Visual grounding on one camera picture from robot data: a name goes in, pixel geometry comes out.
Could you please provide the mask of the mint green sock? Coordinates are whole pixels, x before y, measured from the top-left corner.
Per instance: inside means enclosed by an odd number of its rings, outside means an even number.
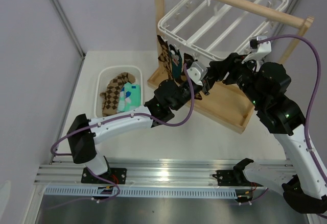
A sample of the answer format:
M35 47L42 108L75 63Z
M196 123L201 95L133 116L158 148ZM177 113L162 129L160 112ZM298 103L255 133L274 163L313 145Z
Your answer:
M117 112L127 112L141 105L141 88L138 84L126 83L120 92Z

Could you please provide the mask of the white plastic laundry basket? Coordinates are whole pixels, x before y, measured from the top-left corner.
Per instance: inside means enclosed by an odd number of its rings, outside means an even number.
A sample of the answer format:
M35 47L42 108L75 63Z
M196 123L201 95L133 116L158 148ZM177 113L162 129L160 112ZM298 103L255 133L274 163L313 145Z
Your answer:
M106 87L109 82L115 78L117 75L123 72L128 72L135 77L135 83L140 86L141 89L141 104L144 103L143 94L143 74L142 71L133 65L117 65L112 67L104 68L98 75L96 92L95 92L95 102L94 102L94 117L102 117L102 98L100 93L106 91Z

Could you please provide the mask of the aluminium mounting rail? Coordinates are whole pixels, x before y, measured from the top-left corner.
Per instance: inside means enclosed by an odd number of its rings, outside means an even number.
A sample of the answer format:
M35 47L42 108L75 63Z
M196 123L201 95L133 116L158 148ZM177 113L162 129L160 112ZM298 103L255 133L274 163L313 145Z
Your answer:
M137 160L110 158L112 168L126 168L125 186L130 187L216 187L212 177L216 170L232 169L238 160L187 161L172 159ZM83 165L67 157L58 157L50 164L39 166L35 185L81 185Z

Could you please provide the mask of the brown checkered sock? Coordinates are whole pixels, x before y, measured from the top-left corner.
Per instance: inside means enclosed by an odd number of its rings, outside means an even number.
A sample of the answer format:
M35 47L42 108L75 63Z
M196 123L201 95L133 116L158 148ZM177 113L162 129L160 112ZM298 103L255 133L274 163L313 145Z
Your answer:
M194 60L193 56L191 56L190 54L187 54L187 53L183 54L183 63L186 64L187 68L190 68L190 66L192 65L192 63L194 61L195 60ZM183 81L187 81L184 68L182 68L181 78L182 78ZM200 86L196 86L195 84L193 84L193 87L194 87L195 99L202 100L202 96L200 94L200 92L201 92Z
M167 75L168 79L172 80L172 68L171 68L171 57L169 54L169 46L168 42L164 40L160 35L157 35L158 43L161 47L161 54L158 57L159 62L162 63Z

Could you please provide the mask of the christmas pattern sock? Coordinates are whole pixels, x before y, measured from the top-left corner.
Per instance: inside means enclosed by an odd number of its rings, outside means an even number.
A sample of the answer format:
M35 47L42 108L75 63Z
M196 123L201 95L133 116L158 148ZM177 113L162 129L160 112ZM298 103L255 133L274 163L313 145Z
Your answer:
M182 57L180 51L172 44L169 45L169 54L171 58L172 77L178 83L182 81Z

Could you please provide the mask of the beige checkered sock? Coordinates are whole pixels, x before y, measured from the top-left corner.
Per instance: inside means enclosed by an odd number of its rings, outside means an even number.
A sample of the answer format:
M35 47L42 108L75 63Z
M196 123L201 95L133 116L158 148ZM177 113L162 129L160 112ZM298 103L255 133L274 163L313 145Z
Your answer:
M124 88L126 83L134 83L135 76L128 73L123 72L113 78L106 87L106 91L100 93L100 97L103 99L102 101L102 115L103 116L111 116L117 114L120 93Z

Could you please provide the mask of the white plastic clip hanger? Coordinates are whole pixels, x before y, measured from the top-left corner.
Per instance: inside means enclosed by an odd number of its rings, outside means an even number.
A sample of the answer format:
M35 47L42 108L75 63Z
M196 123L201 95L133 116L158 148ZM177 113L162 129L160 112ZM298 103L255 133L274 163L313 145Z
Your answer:
M177 47L223 60L230 53L249 53L250 39L268 36L273 25L262 16L218 1L181 0L157 27Z

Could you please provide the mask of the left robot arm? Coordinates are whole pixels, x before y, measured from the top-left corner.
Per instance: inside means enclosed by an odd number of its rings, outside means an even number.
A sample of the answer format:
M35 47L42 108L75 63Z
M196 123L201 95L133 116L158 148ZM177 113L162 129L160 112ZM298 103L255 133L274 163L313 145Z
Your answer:
M175 117L173 112L188 102L193 104L200 91L208 95L217 80L210 68L200 78L195 77L195 68L189 68L186 74L188 77L181 85L172 80L162 81L152 99L128 112L94 119L88 119L85 114L78 115L67 133L73 162L84 164L99 183L106 183L111 171L106 158L98 153L96 144L133 130L184 124L184 121L170 123Z

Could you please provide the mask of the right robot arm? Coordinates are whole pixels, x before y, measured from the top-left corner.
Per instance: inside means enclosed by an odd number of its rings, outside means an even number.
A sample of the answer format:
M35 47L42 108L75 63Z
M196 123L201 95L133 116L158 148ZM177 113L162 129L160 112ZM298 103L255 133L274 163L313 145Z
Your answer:
M326 185L319 172L317 156L305 138L306 119L296 102L285 92L291 78L281 64L264 63L258 71L244 55L230 54L223 61L209 63L209 76L225 85L236 84L254 105L257 117L283 147L296 174L287 177L245 158L233 167L233 179L239 185L257 183L280 194L301 214L326 213Z

